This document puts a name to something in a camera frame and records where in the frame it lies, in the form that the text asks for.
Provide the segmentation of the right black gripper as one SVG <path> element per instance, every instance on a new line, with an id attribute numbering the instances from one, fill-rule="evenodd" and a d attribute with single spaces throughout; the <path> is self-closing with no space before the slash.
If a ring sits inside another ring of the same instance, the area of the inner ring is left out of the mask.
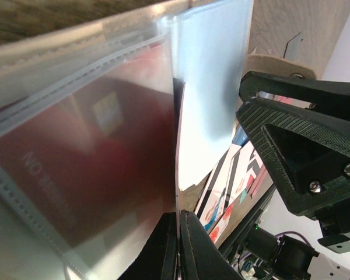
<path id="1" fill-rule="evenodd" d="M 260 97 L 236 117 L 289 212 L 318 220 L 323 247 L 350 252 L 350 121 Z"/>

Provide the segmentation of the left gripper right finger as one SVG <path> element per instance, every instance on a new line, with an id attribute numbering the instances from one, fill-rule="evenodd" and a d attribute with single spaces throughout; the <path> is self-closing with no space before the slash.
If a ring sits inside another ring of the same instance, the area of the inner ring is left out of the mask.
<path id="1" fill-rule="evenodd" d="M 195 213 L 180 213 L 180 269 L 183 279 L 241 279 L 224 259 Z"/>

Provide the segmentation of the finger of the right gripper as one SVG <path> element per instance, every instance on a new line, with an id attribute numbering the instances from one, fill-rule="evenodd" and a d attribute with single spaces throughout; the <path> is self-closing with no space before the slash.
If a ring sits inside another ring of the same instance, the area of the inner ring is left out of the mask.
<path id="1" fill-rule="evenodd" d="M 246 102 L 259 92 L 313 103 L 318 113 L 350 121 L 350 83 L 290 78 L 250 71 L 240 83 L 239 96 Z"/>

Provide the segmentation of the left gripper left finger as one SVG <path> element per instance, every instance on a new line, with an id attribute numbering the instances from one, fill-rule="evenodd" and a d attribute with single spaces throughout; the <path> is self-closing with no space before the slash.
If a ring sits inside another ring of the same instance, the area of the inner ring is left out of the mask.
<path id="1" fill-rule="evenodd" d="M 119 280 L 174 279 L 177 243 L 176 214 L 164 213 L 139 256 Z"/>

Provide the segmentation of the red card black stripe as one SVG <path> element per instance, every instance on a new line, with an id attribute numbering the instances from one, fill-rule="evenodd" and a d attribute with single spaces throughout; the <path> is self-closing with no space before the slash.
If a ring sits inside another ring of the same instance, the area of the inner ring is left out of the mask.
<path id="1" fill-rule="evenodd" d="M 174 207 L 170 93 L 99 78 L 0 137 L 0 167 L 75 247 Z"/>

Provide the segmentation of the beige leather card holder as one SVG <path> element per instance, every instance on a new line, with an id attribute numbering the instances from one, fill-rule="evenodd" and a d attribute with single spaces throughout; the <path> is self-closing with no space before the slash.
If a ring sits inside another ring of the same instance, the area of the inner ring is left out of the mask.
<path id="1" fill-rule="evenodd" d="M 253 1 L 69 30 L 0 73 L 0 279 L 180 279 L 183 194 L 215 242 L 264 171 L 235 111 Z"/>

